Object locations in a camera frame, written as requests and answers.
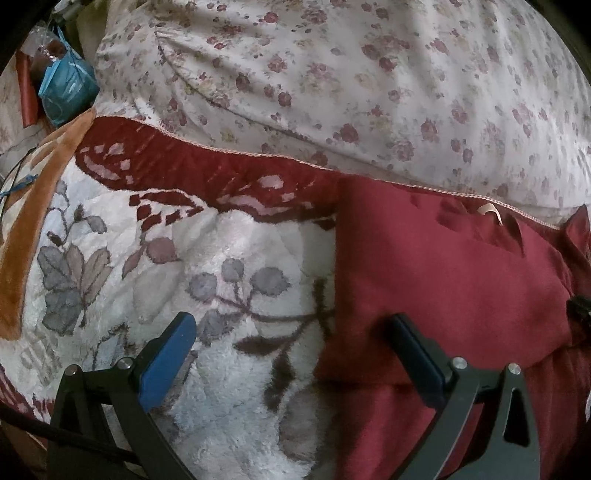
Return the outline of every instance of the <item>fleece blanket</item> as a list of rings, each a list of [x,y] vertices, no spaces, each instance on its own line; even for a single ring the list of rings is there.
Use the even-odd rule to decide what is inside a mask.
[[[49,420],[66,366],[136,355],[183,310],[198,338],[152,416],[195,476],[333,478],[336,395],[314,369],[343,174],[92,112],[16,180],[30,173],[2,218],[0,400]]]

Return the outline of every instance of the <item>blue string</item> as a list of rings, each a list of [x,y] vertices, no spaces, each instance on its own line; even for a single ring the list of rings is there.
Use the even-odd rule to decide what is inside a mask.
[[[7,190],[5,192],[0,192],[0,200],[2,200],[4,197],[8,197],[11,193],[22,190],[24,187],[30,185],[31,183],[33,183],[37,179],[38,176],[39,175],[27,175],[25,178],[23,178],[20,182],[18,182],[10,190]]]

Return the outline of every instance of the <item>blue plastic bag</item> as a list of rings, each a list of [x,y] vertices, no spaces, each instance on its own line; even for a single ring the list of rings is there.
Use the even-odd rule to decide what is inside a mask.
[[[47,118],[56,127],[86,110],[99,93],[95,73],[57,29],[67,53],[49,66],[39,88],[39,98]]]

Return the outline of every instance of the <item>plastic bag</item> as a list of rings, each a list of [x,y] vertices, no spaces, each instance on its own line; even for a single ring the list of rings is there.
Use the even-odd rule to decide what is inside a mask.
[[[57,60],[56,57],[47,52],[47,46],[52,41],[60,40],[55,33],[45,26],[45,24],[39,23],[35,25],[29,32],[27,39],[22,44],[21,52],[29,55],[30,57],[34,57],[40,51],[42,53],[47,53],[52,61]]]
[[[49,66],[39,88],[47,118],[60,127],[86,110],[99,93],[92,67],[84,61],[57,29],[66,54]]]
[[[55,33],[50,31],[44,23],[40,23],[29,32],[22,44],[21,52],[30,58],[31,81],[38,89],[47,68],[66,55],[66,47]]]

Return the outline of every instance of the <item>blue gripper pad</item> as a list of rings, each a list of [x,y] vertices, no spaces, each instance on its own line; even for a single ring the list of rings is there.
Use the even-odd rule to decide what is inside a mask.
[[[163,334],[148,342],[137,357],[138,399],[144,411],[159,406],[197,337],[190,313],[180,312]]]

